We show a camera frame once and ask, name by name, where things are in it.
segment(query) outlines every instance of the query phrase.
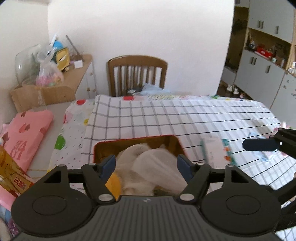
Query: plastic bag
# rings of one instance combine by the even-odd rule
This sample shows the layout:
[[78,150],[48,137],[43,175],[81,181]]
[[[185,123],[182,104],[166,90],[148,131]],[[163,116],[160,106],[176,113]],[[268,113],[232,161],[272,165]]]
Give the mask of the plastic bag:
[[140,196],[153,195],[155,184],[145,180],[131,170],[137,157],[150,149],[147,144],[137,144],[130,146],[118,154],[115,173],[121,179],[122,194]]
[[179,194],[187,185],[177,168],[177,158],[164,148],[151,149],[140,154],[131,170],[173,194]]
[[170,93],[169,90],[165,90],[155,85],[146,83],[143,86],[143,89],[140,92],[140,95],[160,95],[160,94],[169,94],[169,93]]
[[55,48],[45,46],[37,54],[37,60],[40,62],[39,76],[36,79],[36,85],[40,87],[59,85],[64,81],[62,72],[52,62]]

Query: red box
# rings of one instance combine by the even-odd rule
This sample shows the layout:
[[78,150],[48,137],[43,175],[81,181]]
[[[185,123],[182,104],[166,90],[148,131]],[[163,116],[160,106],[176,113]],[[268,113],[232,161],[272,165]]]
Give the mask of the red box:
[[273,57],[272,52],[268,52],[267,50],[265,50],[264,48],[262,48],[260,46],[257,47],[257,52],[259,54],[262,54],[264,57],[267,57],[267,58],[272,58]]

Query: white cabinet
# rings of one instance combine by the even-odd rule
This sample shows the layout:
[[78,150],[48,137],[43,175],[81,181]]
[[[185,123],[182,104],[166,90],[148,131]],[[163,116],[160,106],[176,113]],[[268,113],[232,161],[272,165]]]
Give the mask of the white cabinet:
[[264,63],[260,67],[260,79],[258,80],[259,95],[257,100],[270,108],[279,90],[283,79],[284,70],[275,64],[263,59]]
[[276,96],[284,70],[263,57],[244,50],[234,84],[268,108]]
[[290,74],[284,76],[279,92],[271,107],[273,114],[288,125],[296,127],[296,78]]
[[268,33],[269,0],[250,0],[248,27]]
[[233,72],[228,67],[224,66],[221,80],[223,80],[228,85],[233,85],[236,73]]
[[269,0],[273,12],[269,34],[291,43],[293,38],[294,7],[287,0]]
[[89,97],[91,99],[96,97],[96,83],[94,79],[94,67],[93,67],[93,62],[91,62],[90,66],[88,67],[86,73],[86,80],[87,80],[87,86],[88,86],[88,92],[89,92]]
[[250,0],[248,27],[292,42],[294,7],[287,0]]
[[96,84],[94,79],[94,67],[91,62],[83,76],[75,94],[76,99],[93,99],[96,97]]
[[235,0],[234,1],[236,7],[249,7],[249,0]]
[[262,83],[264,78],[264,66],[265,59],[262,57],[255,55],[252,70],[248,74],[249,81],[248,85],[245,89],[245,92],[254,100],[258,100],[260,95],[262,95]]
[[239,68],[237,70],[237,76],[234,84],[241,90],[246,91],[248,82],[251,78],[251,74],[254,72],[254,61],[257,55],[248,50],[243,50]]

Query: clear plastic bag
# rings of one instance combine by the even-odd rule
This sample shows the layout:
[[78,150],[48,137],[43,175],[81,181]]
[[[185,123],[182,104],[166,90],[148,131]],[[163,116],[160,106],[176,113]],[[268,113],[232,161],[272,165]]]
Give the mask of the clear plastic bag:
[[36,85],[40,87],[59,85],[64,81],[62,72],[52,62],[55,48],[45,46],[37,55],[37,60],[40,62],[39,76],[36,79]]
[[177,168],[177,158],[164,148],[151,149],[140,154],[131,170],[173,194],[180,194],[187,185]]

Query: white fabric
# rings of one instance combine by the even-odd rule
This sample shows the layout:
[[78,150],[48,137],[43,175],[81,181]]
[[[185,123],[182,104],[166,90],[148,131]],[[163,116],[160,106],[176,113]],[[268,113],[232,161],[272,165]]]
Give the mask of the white fabric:
[[187,186],[178,171],[176,157],[164,148],[145,151],[136,158],[131,170],[170,193],[179,194]]
[[132,170],[132,166],[142,153],[150,150],[147,144],[133,145],[117,156],[115,172],[121,179],[124,195],[152,196],[155,184],[145,180]]

